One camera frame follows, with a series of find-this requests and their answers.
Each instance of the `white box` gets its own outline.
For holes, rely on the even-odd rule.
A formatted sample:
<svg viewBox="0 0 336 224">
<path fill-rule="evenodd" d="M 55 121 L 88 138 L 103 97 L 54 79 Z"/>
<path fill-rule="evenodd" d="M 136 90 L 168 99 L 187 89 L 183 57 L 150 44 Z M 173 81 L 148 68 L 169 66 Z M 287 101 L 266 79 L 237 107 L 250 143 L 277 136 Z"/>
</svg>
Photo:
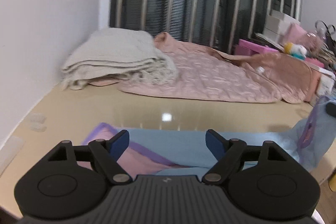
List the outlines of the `white box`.
<svg viewBox="0 0 336 224">
<path fill-rule="evenodd" d="M 279 11 L 276 11 L 276 10 L 272 10 L 271 16 L 274 16 L 274 17 L 276 17 L 276 18 L 278 18 L 282 21 L 285 21 L 285 22 L 295 23 L 299 26 L 301 25 L 300 21 L 296 20 L 295 18 L 290 17 L 287 14 L 280 13 Z"/>
<path fill-rule="evenodd" d="M 265 35 L 270 40 L 279 43 L 282 40 L 282 35 L 279 35 L 271 30 L 268 30 L 267 28 L 264 28 L 263 35 Z"/>
<path fill-rule="evenodd" d="M 279 35 L 285 35 L 291 24 L 291 22 L 283 21 L 277 17 L 267 15 L 265 28 Z"/>
</svg>

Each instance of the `wooden floor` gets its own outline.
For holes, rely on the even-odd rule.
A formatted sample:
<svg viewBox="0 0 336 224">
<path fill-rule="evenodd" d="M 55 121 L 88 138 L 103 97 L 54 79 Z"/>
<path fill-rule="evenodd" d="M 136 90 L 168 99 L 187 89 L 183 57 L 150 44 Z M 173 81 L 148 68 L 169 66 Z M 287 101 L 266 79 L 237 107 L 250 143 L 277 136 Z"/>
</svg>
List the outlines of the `wooden floor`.
<svg viewBox="0 0 336 224">
<path fill-rule="evenodd" d="M 321 197 L 316 210 L 320 213 L 325 224 L 336 224 L 336 192 L 329 188 L 326 181 L 321 185 Z M 0 224 L 15 224 L 16 220 L 0 209 Z"/>
<path fill-rule="evenodd" d="M 325 224 L 336 224 L 336 192 L 330 190 L 327 181 L 321 185 L 321 197 L 316 210 Z"/>
</svg>

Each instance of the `pink pouch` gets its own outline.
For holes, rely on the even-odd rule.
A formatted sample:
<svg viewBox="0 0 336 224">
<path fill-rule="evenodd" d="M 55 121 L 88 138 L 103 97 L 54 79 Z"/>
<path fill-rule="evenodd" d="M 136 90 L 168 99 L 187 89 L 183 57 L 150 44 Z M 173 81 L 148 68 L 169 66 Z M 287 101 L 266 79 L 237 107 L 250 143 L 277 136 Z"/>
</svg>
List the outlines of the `pink pouch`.
<svg viewBox="0 0 336 224">
<path fill-rule="evenodd" d="M 301 26 L 292 23 L 288 28 L 286 34 L 280 40 L 280 45 L 284 46 L 287 42 L 295 44 L 296 41 L 305 34 L 307 34 L 307 32 L 302 29 Z"/>
</svg>

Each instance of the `beige tabletop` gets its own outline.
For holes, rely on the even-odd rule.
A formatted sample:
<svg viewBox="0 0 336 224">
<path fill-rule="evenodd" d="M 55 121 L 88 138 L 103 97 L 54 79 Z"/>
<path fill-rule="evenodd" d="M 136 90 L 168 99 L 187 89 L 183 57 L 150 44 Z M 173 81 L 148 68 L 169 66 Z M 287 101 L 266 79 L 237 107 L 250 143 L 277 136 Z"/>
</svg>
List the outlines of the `beige tabletop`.
<svg viewBox="0 0 336 224">
<path fill-rule="evenodd" d="M 25 140 L 25 145 L 0 177 L 0 206 L 13 216 L 21 217 L 13 196 L 16 182 L 58 142 L 68 139 L 79 145 L 100 122 L 116 127 L 269 132 L 293 127 L 298 120 L 307 117 L 310 110 L 311 106 L 306 103 L 167 99 L 123 93 L 113 85 L 88 86 L 78 91 L 60 91 L 57 86 L 32 110 L 47 117 L 46 131 L 34 132 L 24 120 L 14 132 Z M 163 122 L 163 114 L 171 114 L 172 120 Z"/>
</svg>

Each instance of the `yellow object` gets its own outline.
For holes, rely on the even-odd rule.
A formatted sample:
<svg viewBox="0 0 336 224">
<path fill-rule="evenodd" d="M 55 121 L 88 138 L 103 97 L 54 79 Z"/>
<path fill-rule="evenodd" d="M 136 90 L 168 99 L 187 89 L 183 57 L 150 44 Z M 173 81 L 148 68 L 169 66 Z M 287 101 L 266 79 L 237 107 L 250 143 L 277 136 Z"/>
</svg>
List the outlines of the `yellow object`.
<svg viewBox="0 0 336 224">
<path fill-rule="evenodd" d="M 329 180 L 329 187 L 333 192 L 336 192 L 336 174 Z"/>
<path fill-rule="evenodd" d="M 284 47 L 283 47 L 283 51 L 286 53 L 286 54 L 291 54 L 291 49 L 293 47 L 293 43 L 291 42 L 287 42 Z"/>
</svg>

